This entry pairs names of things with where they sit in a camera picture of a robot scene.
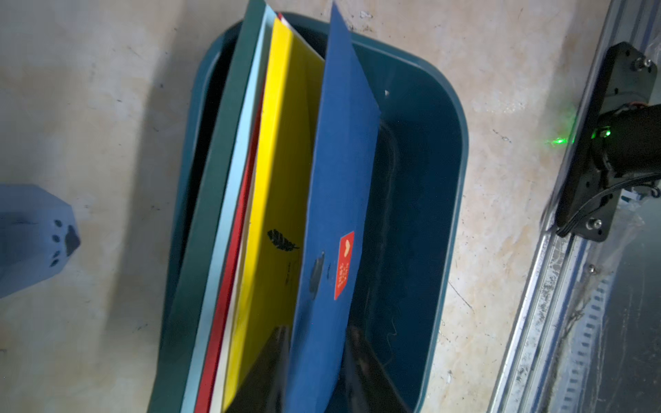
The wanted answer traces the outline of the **cream envelope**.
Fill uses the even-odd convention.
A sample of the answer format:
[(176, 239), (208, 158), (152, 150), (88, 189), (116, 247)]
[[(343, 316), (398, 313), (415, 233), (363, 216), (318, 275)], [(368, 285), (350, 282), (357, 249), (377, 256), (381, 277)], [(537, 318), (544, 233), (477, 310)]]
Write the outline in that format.
[(239, 349), (239, 339), (243, 337), (241, 329), (245, 319), (244, 270), (245, 259), (241, 258), (235, 274), (227, 325), (225, 326), (217, 375), (213, 386), (210, 412), (226, 412), (240, 386), (240, 366), (243, 353)]

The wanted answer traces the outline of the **navy blue envelope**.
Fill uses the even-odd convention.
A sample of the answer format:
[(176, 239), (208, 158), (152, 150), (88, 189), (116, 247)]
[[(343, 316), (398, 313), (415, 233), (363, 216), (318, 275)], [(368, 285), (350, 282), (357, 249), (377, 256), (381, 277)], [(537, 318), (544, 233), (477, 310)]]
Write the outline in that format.
[(379, 126), (379, 105), (351, 32), (333, 6), (287, 369), (286, 412), (325, 411), (337, 385), (363, 250)]

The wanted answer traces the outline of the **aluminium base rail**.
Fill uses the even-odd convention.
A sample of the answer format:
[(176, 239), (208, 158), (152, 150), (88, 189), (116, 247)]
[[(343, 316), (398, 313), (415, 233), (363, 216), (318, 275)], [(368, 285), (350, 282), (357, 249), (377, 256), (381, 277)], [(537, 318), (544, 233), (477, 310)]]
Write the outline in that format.
[(614, 1), (566, 155), (542, 220), (492, 412), (657, 412), (660, 409), (660, 196), (624, 189), (609, 236), (556, 234), (555, 213), (605, 54), (627, 42), (657, 65), (660, 4)]

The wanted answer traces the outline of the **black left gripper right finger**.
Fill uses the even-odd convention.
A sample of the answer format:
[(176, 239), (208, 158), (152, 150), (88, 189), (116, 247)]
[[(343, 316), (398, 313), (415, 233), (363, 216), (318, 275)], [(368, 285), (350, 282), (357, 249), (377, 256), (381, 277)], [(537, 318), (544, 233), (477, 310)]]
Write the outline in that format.
[(343, 369), (349, 412), (408, 411), (364, 332), (355, 326), (346, 330)]

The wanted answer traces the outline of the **yellow envelope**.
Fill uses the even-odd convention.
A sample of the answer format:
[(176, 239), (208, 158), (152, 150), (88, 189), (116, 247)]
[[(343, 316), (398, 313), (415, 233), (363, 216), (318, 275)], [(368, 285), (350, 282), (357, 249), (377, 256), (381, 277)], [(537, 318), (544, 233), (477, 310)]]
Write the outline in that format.
[(247, 244), (219, 412), (226, 412), (273, 329), (294, 320), (324, 59), (274, 21)]

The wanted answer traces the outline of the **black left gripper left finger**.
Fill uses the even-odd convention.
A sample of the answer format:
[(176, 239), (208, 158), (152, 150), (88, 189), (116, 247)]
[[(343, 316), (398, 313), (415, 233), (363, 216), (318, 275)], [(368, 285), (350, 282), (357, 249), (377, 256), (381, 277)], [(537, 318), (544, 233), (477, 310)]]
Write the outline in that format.
[(282, 412), (287, 383), (290, 332), (276, 327), (239, 387), (227, 412)]

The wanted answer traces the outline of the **dark teal storage box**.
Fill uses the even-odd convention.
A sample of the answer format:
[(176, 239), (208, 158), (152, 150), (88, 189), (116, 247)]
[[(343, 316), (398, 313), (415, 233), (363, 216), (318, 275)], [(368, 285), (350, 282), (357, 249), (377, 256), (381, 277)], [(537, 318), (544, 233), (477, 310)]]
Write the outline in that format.
[[(148, 409), (177, 412), (192, 355), (189, 323), (202, 288), (179, 274), (208, 146), (241, 27), (210, 46), (192, 90), (177, 188), (157, 375)], [(412, 411), (426, 395), (447, 292), (468, 163), (468, 126), (437, 68), (354, 34), (353, 46), (381, 111), (361, 282), (351, 318)]]

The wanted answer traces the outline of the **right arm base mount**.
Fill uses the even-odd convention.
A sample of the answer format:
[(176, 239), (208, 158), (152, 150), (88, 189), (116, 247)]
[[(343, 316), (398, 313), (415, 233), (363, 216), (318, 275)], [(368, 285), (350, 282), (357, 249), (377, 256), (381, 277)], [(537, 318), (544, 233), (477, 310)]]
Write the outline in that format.
[(627, 42), (605, 54), (555, 213), (556, 234), (609, 236), (621, 192), (660, 196), (658, 68)]

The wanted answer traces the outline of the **red envelope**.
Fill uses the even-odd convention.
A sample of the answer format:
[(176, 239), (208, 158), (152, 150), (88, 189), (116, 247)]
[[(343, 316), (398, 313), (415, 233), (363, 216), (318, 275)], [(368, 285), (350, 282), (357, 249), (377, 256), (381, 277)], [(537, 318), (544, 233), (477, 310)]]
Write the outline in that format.
[(249, 205), (261, 94), (268, 60), (270, 32), (277, 15), (270, 6), (244, 20), (232, 56), (229, 77), (220, 102), (213, 142), (221, 145), (208, 154), (205, 173), (220, 204), (200, 227), (212, 232), (198, 259), (205, 282), (196, 340), (189, 365), (182, 412), (210, 412), (220, 349), (241, 258), (244, 215)]

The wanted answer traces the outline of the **blue cat desk lamp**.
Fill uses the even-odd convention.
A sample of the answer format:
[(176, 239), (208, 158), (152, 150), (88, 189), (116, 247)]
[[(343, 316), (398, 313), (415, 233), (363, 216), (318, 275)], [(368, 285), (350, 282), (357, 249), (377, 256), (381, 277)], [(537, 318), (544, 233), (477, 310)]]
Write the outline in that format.
[(35, 185), (1, 186), (1, 296), (58, 275), (81, 245), (71, 205)]

